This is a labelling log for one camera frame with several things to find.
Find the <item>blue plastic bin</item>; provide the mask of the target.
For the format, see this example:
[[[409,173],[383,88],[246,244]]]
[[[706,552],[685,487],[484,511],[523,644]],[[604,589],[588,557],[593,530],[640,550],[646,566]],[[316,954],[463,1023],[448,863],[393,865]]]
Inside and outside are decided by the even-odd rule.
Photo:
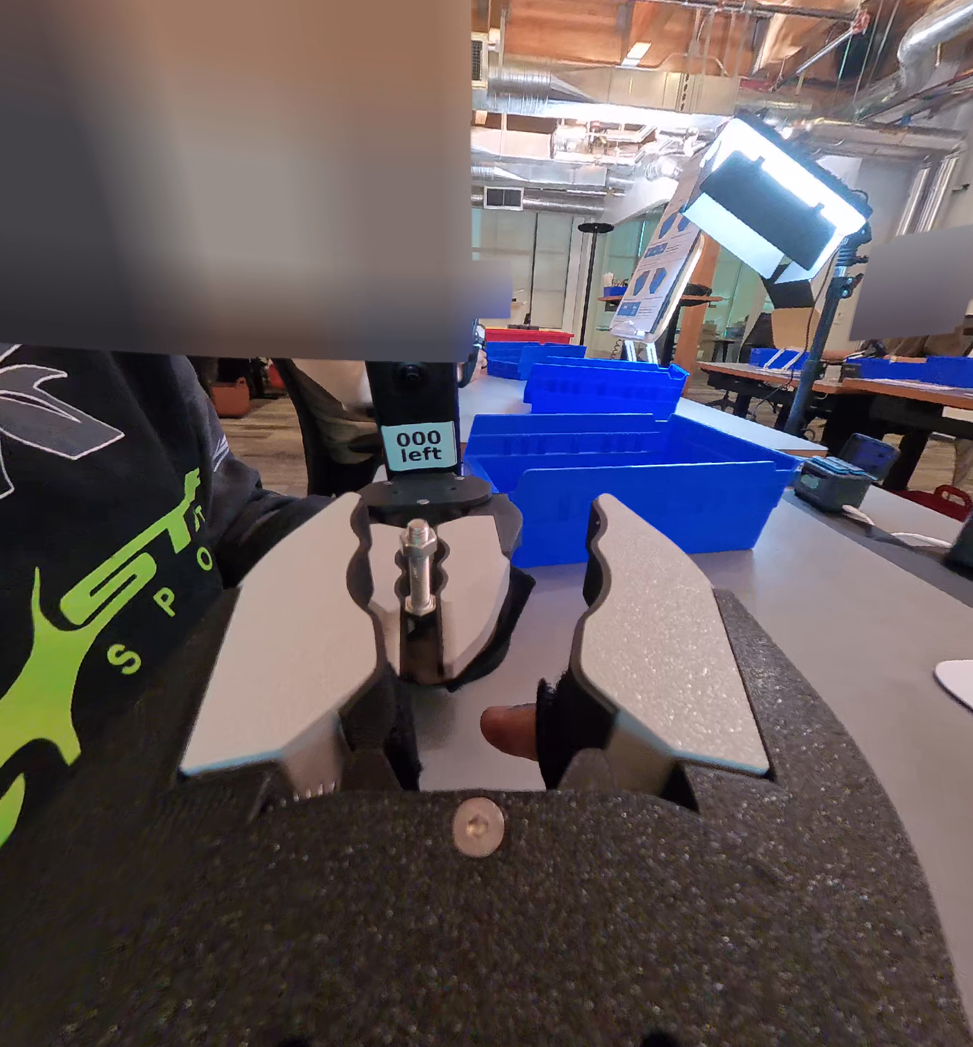
[[[547,359],[584,359],[585,347],[569,342],[489,341],[485,355],[489,376],[525,382],[531,370]]]
[[[688,554],[752,549],[800,460],[672,416],[480,414],[466,459],[519,508],[519,569],[584,562],[603,493]]]
[[[665,421],[688,379],[675,364],[548,357],[531,367],[523,402],[531,413],[636,413]]]

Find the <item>red bag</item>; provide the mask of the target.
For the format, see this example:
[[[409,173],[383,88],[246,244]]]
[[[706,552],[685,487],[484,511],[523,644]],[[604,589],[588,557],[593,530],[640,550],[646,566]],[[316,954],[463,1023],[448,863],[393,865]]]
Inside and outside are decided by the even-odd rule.
[[[895,494],[903,500],[919,504],[924,508],[958,521],[966,521],[973,514],[971,495],[963,489],[949,484],[941,484],[931,491],[902,490],[897,491]]]

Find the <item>dark charger case with batteries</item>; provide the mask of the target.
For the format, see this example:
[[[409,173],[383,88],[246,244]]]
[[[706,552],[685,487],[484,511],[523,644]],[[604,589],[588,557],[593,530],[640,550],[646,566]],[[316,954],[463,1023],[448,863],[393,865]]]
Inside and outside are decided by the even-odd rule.
[[[804,460],[792,491],[815,509],[840,514],[845,506],[859,508],[868,490],[888,477],[898,458],[893,445],[870,436],[852,435],[840,455]]]

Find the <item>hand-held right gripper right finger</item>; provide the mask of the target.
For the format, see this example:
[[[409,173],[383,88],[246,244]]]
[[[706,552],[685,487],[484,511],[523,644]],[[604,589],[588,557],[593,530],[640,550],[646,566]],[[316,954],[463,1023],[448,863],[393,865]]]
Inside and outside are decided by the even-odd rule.
[[[661,793],[677,766],[765,778],[770,761],[715,591],[667,536],[609,493],[592,504],[572,680],[609,718],[618,790]]]

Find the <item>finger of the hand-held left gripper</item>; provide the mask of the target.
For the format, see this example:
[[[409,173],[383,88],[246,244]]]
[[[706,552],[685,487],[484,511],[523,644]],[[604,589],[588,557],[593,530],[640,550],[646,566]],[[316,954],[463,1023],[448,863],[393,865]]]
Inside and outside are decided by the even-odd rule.
[[[444,551],[438,594],[443,680],[454,682],[492,641],[510,562],[493,521],[447,521],[437,534]]]
[[[401,597],[396,586],[404,569],[401,529],[373,522],[368,554],[373,593],[369,603],[383,628],[386,648],[401,647]]]

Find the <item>person's right hand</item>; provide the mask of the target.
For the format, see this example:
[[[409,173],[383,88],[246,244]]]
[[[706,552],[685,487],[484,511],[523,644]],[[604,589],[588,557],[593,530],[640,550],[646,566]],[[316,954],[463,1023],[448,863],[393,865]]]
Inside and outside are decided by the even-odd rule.
[[[539,761],[536,725],[534,703],[489,707],[480,716],[480,730],[489,745],[507,756],[533,762]]]

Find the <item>long blue bin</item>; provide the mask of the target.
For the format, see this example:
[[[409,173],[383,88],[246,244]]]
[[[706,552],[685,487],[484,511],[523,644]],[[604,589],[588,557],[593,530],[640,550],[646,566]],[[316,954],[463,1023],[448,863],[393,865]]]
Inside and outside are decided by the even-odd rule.
[[[844,362],[844,380],[908,381],[973,389],[973,357],[861,357]]]

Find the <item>person's left forearm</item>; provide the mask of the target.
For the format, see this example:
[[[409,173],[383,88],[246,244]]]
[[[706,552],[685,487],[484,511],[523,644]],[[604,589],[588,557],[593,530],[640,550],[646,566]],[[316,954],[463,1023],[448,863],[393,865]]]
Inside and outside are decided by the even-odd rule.
[[[224,588],[244,580],[255,564],[288,534],[327,508],[333,499],[298,498],[265,489],[258,472],[221,452],[211,473],[209,550]]]

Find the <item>thin long steel bolt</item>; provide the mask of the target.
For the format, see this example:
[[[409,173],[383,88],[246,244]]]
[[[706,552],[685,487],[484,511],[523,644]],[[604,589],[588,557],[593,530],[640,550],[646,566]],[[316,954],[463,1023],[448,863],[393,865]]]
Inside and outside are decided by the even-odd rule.
[[[404,611],[414,618],[426,617],[436,609],[432,571],[437,551],[438,542],[434,549],[404,549],[401,544],[401,562],[410,588],[408,595],[404,598]]]

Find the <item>black light stand pole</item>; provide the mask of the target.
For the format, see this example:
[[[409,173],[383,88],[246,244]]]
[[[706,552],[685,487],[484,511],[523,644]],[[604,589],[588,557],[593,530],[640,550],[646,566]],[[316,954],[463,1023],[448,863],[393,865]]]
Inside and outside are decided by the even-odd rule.
[[[833,257],[833,274],[827,281],[820,320],[808,344],[808,356],[800,370],[788,416],[782,426],[786,435],[798,438],[805,426],[809,402],[813,388],[821,372],[822,355],[830,338],[830,332],[841,302],[849,298],[860,276],[852,276],[849,270],[857,265],[864,265],[868,258],[860,255],[860,250],[872,242],[872,228],[866,222],[859,230],[845,238]]]

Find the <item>studio light panel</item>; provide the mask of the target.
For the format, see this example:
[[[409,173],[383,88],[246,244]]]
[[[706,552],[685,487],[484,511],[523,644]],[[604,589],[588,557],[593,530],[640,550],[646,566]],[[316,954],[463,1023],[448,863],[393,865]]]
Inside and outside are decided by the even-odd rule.
[[[871,205],[752,116],[724,124],[703,152],[685,221],[754,270],[776,309],[810,308],[812,283],[853,239]]]

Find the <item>black mesh office chair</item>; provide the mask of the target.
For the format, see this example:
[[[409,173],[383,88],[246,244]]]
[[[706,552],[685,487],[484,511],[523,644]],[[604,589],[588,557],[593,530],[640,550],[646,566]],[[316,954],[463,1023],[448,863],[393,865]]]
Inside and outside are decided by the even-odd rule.
[[[361,489],[374,478],[378,467],[384,460],[383,444],[378,428],[376,441],[379,443],[379,448],[369,462],[362,466],[339,466],[334,463],[322,446],[315,421],[313,421],[310,409],[301,396],[297,370],[291,360],[275,358],[271,362],[277,367],[286,393],[294,404],[298,416],[309,494],[334,496]]]

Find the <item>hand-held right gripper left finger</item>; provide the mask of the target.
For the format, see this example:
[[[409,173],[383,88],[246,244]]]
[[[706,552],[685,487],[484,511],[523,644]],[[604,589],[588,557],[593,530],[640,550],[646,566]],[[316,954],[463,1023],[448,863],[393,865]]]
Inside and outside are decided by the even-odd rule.
[[[303,522],[239,586],[179,771],[280,768],[301,799],[341,785],[341,715],[385,666],[366,506],[346,493]]]

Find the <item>wood-edged instruction board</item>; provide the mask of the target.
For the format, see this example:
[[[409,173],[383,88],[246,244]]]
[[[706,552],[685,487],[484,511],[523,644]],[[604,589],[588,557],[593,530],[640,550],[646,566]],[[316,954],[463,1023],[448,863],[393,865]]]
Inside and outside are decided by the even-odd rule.
[[[655,342],[675,312],[696,265],[701,230],[684,214],[700,180],[702,160],[693,158],[669,199],[628,281],[609,331],[636,342]]]

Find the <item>wooden top desk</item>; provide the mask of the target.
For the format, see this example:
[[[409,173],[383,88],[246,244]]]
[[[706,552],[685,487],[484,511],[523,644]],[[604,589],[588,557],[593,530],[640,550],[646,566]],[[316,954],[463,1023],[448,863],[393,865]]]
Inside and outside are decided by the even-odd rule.
[[[753,400],[777,406],[776,427],[801,436],[805,427],[788,422],[798,378],[743,363],[700,363],[708,385],[735,397],[733,413],[747,418]],[[840,455],[852,435],[874,438],[901,436],[899,456],[883,487],[890,492],[908,490],[917,462],[934,435],[973,442],[973,421],[953,418],[950,411],[973,413],[973,392],[942,388],[903,381],[848,378],[817,380],[808,408],[824,422],[821,445]]]

